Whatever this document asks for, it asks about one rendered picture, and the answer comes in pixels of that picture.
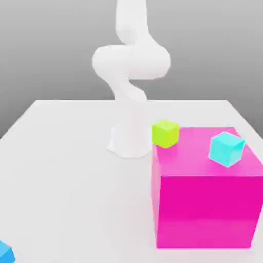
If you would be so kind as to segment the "small lime green cube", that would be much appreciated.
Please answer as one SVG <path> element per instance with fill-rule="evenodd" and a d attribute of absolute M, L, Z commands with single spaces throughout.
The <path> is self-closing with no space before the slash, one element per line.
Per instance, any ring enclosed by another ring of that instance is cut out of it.
<path fill-rule="evenodd" d="M 179 125 L 168 121 L 160 120 L 152 125 L 152 143 L 162 148 L 169 148 L 178 142 Z"/>

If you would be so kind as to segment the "small cyan cube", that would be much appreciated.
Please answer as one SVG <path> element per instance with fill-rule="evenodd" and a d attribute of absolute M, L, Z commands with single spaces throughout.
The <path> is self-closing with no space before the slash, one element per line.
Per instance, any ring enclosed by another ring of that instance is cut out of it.
<path fill-rule="evenodd" d="M 242 159 L 244 146 L 244 139 L 223 131 L 210 139 L 208 158 L 230 168 Z"/>

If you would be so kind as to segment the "small blue cube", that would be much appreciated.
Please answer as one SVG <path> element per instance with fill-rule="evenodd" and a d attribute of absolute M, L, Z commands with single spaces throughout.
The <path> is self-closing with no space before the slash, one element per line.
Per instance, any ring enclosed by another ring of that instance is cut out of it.
<path fill-rule="evenodd" d="M 15 256 L 12 248 L 0 241 L 0 263 L 14 263 Z"/>

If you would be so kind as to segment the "large magenta box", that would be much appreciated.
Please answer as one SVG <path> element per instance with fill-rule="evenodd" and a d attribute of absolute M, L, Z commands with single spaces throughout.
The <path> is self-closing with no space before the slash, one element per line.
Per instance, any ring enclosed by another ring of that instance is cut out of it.
<path fill-rule="evenodd" d="M 223 127 L 185 127 L 153 145 L 152 206 L 158 248 L 249 248 L 263 206 L 263 164 L 246 146 L 226 168 L 208 158 Z"/>

